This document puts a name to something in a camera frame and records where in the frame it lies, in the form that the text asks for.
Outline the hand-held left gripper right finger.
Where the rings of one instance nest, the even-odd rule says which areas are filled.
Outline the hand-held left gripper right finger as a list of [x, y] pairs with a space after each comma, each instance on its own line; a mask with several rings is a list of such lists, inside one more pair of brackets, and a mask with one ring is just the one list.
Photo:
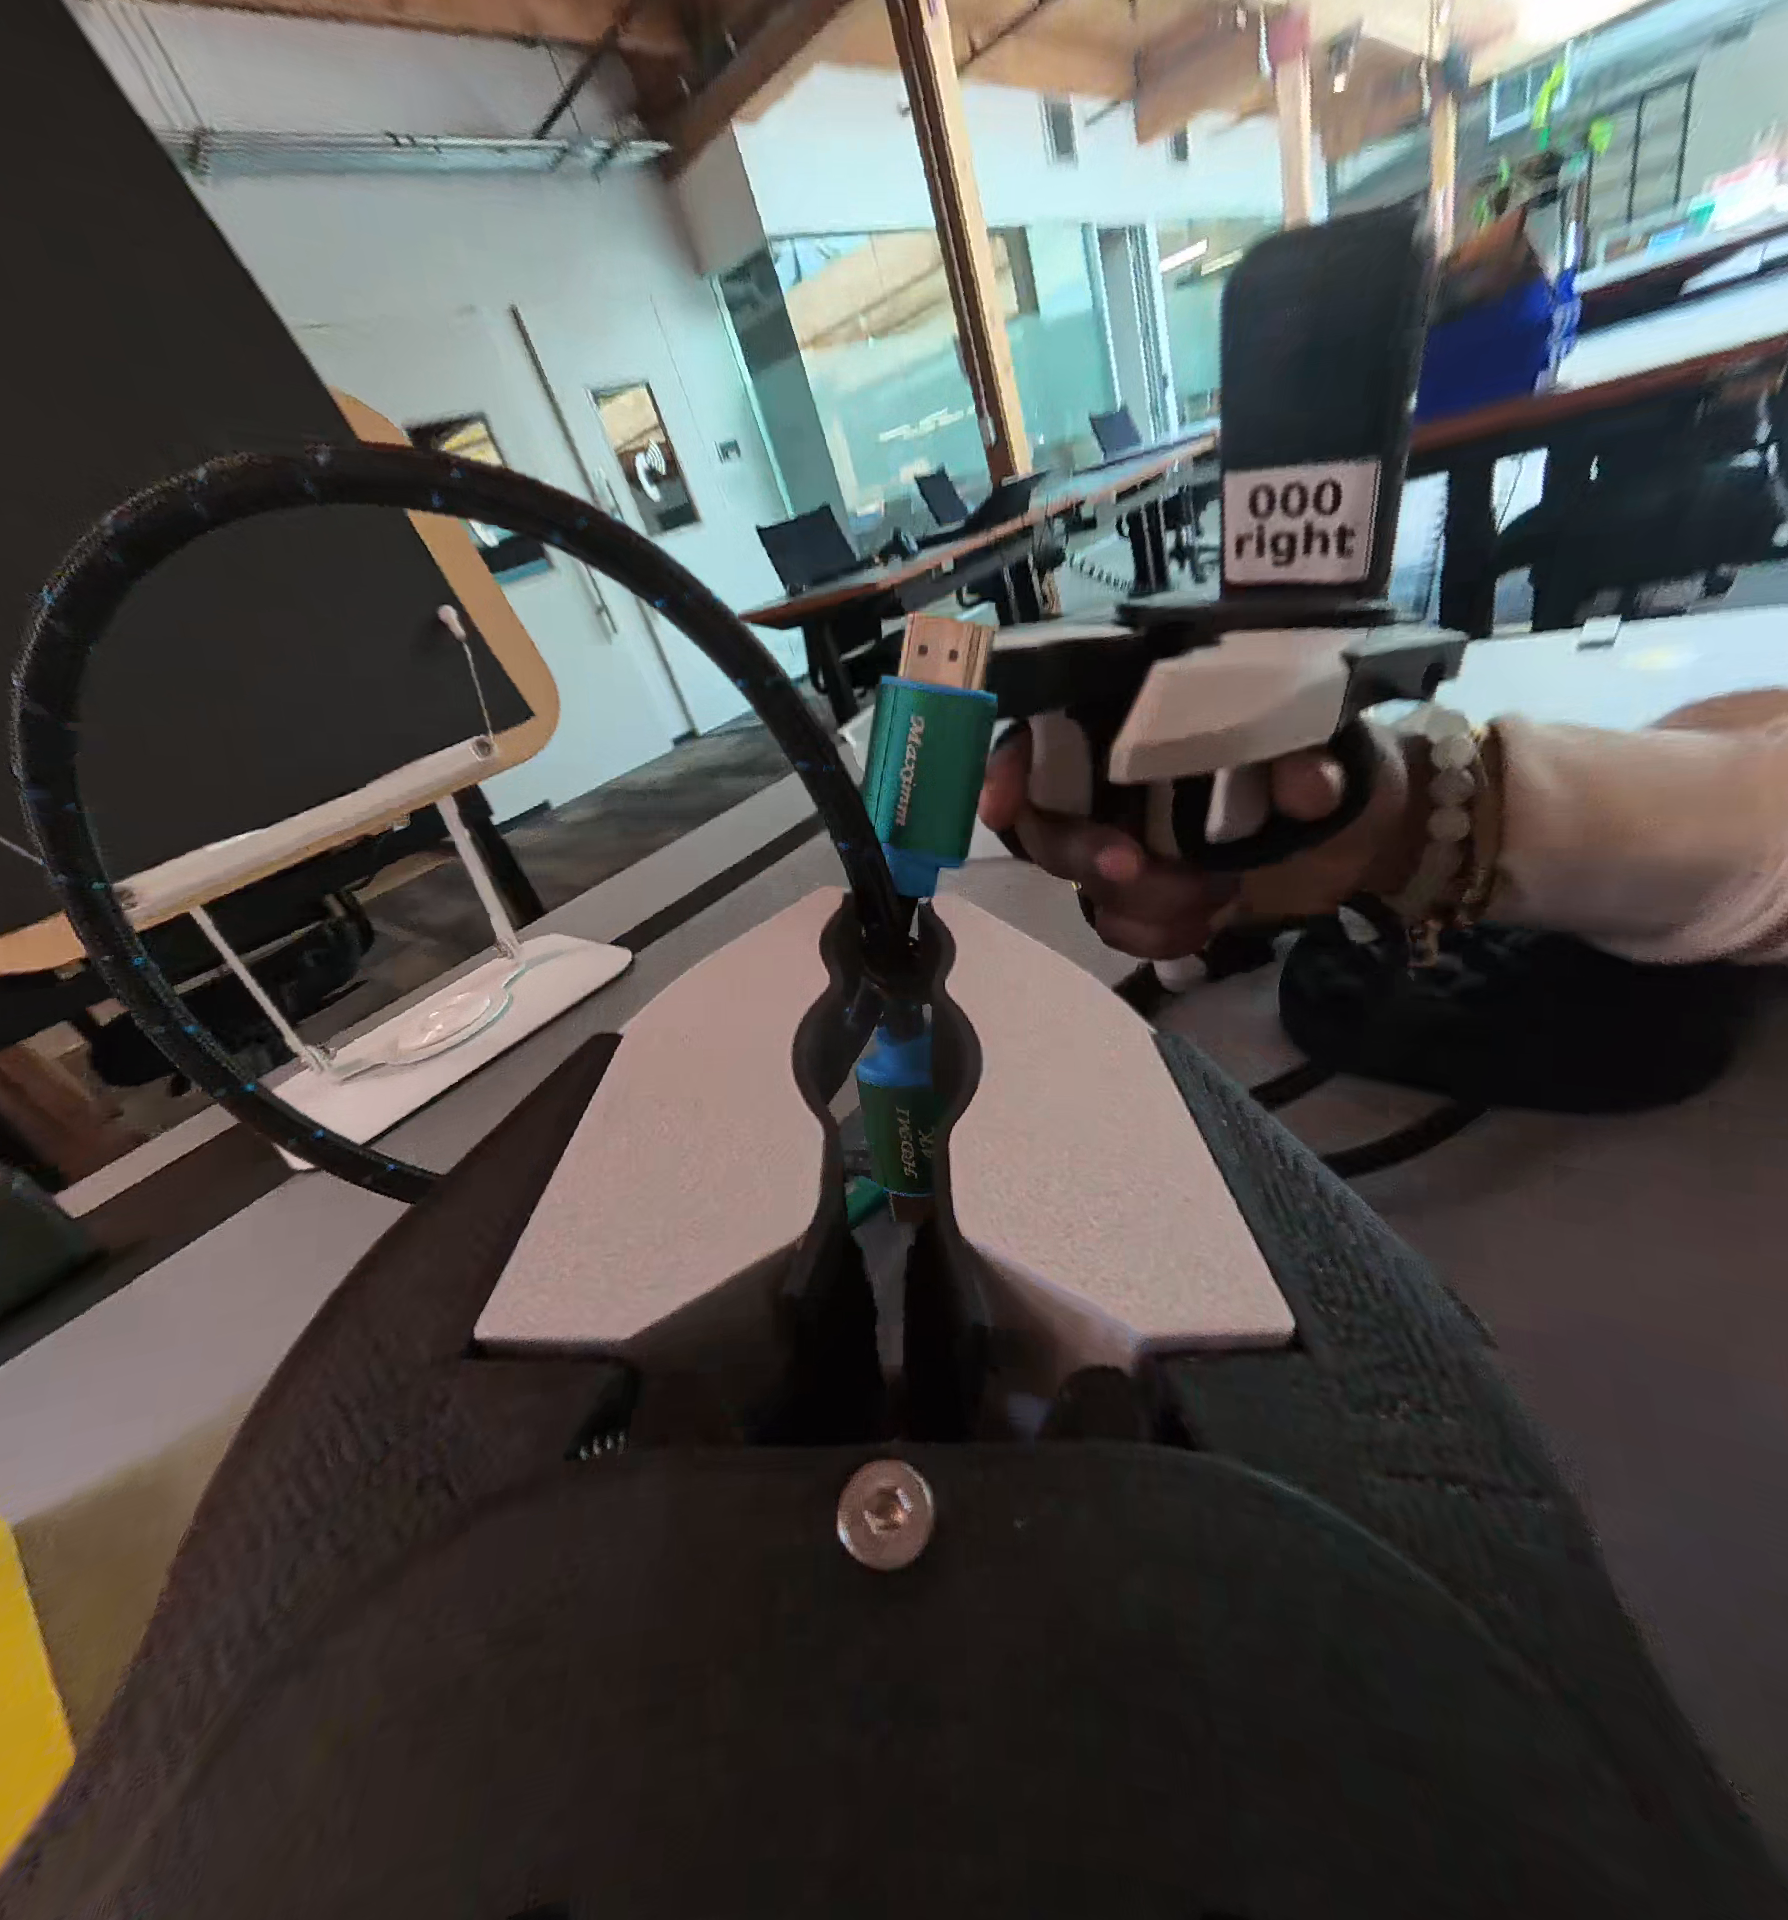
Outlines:
[[1150, 1023], [1073, 959], [937, 901], [979, 1074], [949, 1216], [1002, 1358], [1282, 1350], [1295, 1317]]

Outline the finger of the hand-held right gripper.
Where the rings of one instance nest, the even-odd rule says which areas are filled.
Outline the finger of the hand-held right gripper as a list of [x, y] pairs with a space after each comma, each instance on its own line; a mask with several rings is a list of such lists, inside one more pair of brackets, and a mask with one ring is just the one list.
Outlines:
[[1141, 636], [1120, 621], [1047, 620], [1002, 628], [986, 689], [1000, 720], [1092, 710], [1125, 712], [1141, 685]]

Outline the black office chair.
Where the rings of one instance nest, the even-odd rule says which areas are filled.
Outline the black office chair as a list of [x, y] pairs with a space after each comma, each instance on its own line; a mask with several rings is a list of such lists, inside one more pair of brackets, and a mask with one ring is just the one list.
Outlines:
[[836, 583], [862, 566], [862, 553], [830, 501], [761, 524], [756, 538], [790, 597]]
[[1539, 501], [1498, 531], [1491, 583], [1526, 572], [1547, 633], [1607, 594], [1631, 613], [1652, 587], [1712, 597], [1773, 560], [1788, 560], [1788, 360], [1767, 394], [1709, 386], [1562, 437]]

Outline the black board on white stand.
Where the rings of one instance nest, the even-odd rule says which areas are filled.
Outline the black board on white stand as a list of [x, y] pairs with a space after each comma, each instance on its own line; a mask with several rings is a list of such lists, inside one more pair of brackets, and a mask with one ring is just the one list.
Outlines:
[[651, 583], [564, 492], [363, 445], [66, 3], [0, 3], [0, 972], [92, 927], [197, 1088], [399, 1200], [428, 1177], [260, 1091], [145, 938], [546, 718], [426, 539], [468, 520]]

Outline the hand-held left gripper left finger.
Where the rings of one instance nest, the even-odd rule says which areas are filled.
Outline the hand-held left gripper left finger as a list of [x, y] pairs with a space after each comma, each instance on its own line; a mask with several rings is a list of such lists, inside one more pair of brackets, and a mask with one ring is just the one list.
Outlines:
[[836, 1194], [835, 1094], [793, 1047], [848, 904], [807, 891], [629, 1018], [482, 1306], [482, 1348], [629, 1358], [736, 1322], [793, 1254]]

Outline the person's right hand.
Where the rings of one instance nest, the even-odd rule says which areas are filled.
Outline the person's right hand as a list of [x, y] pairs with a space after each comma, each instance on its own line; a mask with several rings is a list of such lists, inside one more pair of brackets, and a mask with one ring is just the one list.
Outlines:
[[1026, 859], [1076, 886], [1100, 941], [1148, 961], [1205, 947], [1228, 925], [1316, 919], [1357, 896], [1399, 896], [1413, 875], [1430, 799], [1426, 752], [1379, 729], [1379, 776], [1363, 814], [1313, 850], [1241, 875], [1208, 873], [1148, 853], [1135, 836], [1057, 818], [1028, 801], [1030, 735], [993, 750], [979, 819], [1016, 836]]

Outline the wooden office table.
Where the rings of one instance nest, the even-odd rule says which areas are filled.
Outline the wooden office table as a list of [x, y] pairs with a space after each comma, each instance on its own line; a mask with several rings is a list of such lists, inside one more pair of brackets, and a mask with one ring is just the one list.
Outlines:
[[906, 613], [975, 607], [973, 591], [990, 583], [1000, 589], [1004, 626], [1050, 618], [1047, 572], [1036, 563], [1055, 541], [1121, 533], [1132, 549], [1133, 597], [1171, 589], [1167, 504], [1217, 480], [1217, 445], [1217, 422], [1202, 422], [1064, 481], [1036, 481], [1016, 513], [980, 513], [973, 529], [790, 589], [743, 611], [743, 620], [763, 633], [799, 634], [816, 689], [835, 720], [851, 720], [859, 696], [893, 671], [893, 628]]
[[1788, 259], [1776, 274], [1589, 334], [1538, 391], [1413, 425], [1409, 476], [1446, 477], [1438, 621], [1491, 634], [1500, 462], [1544, 450], [1557, 473], [1568, 453], [1612, 434], [1709, 404], [1762, 402], [1786, 367]]

